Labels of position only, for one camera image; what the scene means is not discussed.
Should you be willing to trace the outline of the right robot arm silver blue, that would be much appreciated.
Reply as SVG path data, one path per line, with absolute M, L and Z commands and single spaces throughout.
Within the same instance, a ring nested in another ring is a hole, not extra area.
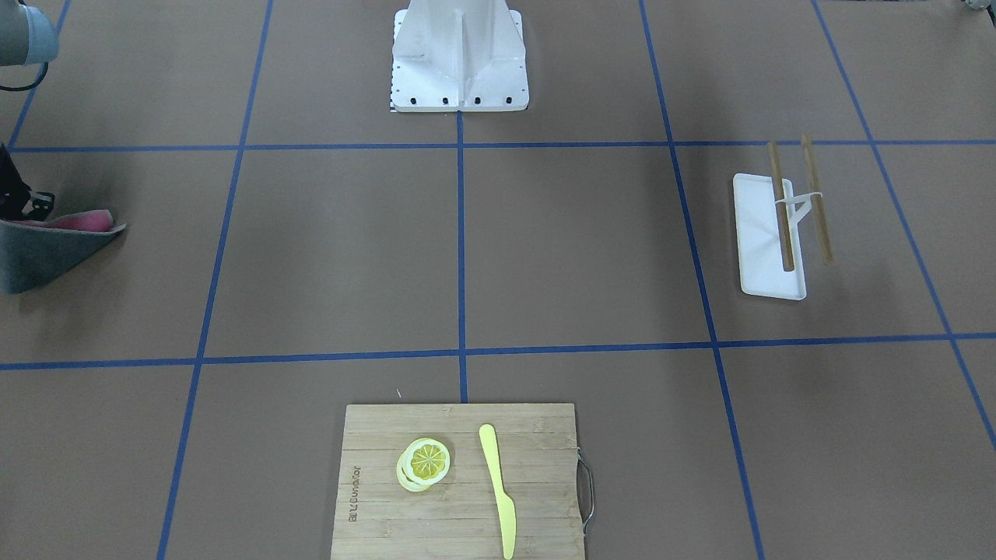
M 1 66 L 40 66 L 28 85 L 1 86 L 4 93 L 32 91 L 44 81 L 59 54 L 59 35 L 38 8 L 25 1 L 1 2 Z M 44 221 L 54 208 L 54 195 L 35 191 L 23 180 L 6 143 L 1 143 L 1 217 L 11 221 Z

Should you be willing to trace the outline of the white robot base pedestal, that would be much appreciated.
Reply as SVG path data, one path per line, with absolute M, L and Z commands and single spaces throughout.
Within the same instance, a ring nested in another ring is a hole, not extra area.
M 505 1 L 412 1 L 394 14 L 389 107 L 399 113 L 523 111 L 523 17 Z

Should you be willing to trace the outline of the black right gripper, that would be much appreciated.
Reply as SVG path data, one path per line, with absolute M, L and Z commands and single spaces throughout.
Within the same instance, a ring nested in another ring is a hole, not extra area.
M 54 209 L 54 194 L 32 192 L 22 180 L 7 146 L 1 145 L 1 219 L 46 219 Z

